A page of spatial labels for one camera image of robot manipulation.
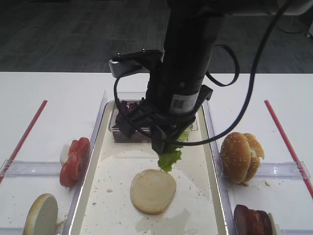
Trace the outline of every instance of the green lettuce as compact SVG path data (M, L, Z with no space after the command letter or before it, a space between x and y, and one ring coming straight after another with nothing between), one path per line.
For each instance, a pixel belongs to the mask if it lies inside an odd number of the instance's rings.
M185 141L187 138L188 132L184 131L177 140ZM162 170L166 172L171 171L172 165L181 160L181 151L177 150L178 148L183 148L183 146L172 144L168 146L165 153L159 155L157 164Z

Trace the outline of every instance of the sesame seed bun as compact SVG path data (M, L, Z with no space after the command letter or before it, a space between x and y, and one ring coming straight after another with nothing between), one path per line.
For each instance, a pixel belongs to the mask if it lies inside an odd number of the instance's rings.
M224 174L237 184L246 184L257 172L264 158L261 144L253 134L230 133L221 147Z

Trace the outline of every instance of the sliced tomato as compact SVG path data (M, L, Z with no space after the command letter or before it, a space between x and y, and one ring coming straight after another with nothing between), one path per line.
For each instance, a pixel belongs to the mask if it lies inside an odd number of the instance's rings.
M69 156L68 172L73 180L78 180L82 175L83 158L77 152L71 153Z
M64 187L70 188L73 187L76 184L77 180L73 180L70 177L69 172L69 161L66 161L61 169L60 172L60 184Z
M68 155L70 155L70 153L72 153L72 152L75 152L77 150L77 147L78 147L78 141L73 140L72 144L69 147Z
M90 142L88 138L81 137L78 141L77 155L82 160L89 153Z

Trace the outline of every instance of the red straw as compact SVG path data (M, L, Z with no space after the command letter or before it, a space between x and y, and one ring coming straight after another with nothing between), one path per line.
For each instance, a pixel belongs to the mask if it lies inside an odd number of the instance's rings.
M285 145L287 146L287 148L288 148L288 150L289 150L293 160L295 162L299 162L300 160L299 160L297 154L295 153L295 150L293 149L291 143L289 142L289 140L287 138L287 135L286 135L282 125L280 124L280 122L279 122L279 120L278 120L278 118L277 118L277 116L276 116L272 106L270 105L268 100L265 100L264 103L265 103L266 107L268 108L268 111L269 111L270 115L272 116L272 118L273 118L273 120L274 120L274 122L275 122L275 124L276 124L276 126L277 126L277 128L279 130L279 132L280 132L280 135L282 136L282 138L283 138L283 140L285 142ZM312 187L311 182L309 181L309 179L305 179L303 177L303 175L302 175L302 178L303 178L303 181L304 181L305 185L307 186L307 188L308 188L308 190L310 192L311 197L313 198L313 187Z
M4 168L3 172L2 172L2 175L0 176L0 183L1 183L2 180L4 179L5 173L7 172L7 170L10 168L11 164L13 163L13 161L14 161L16 155L17 155L18 152L20 151L20 149L21 149L23 143L25 142L25 140L26 140L26 138L27 138L29 132L31 131L31 129L32 129L33 126L35 125L37 119L39 118L40 114L42 113L42 111L43 111L45 105L47 104L47 102L48 102L47 100L44 100L44 101L42 102L41 106L39 107L39 109L38 109L38 111L36 112L35 116L33 117L32 121L30 122L28 128L26 129L26 131L24 132L22 138L20 139L18 145L16 145L16 147L15 147L13 153L11 154L11 156L10 156L8 162L6 163L6 166L5 166L5 168Z

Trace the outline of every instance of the white label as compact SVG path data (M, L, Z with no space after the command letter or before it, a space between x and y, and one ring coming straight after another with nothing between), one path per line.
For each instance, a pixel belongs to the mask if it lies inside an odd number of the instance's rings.
M198 98L198 93L193 95L174 94L170 107L171 114L188 113L195 107Z

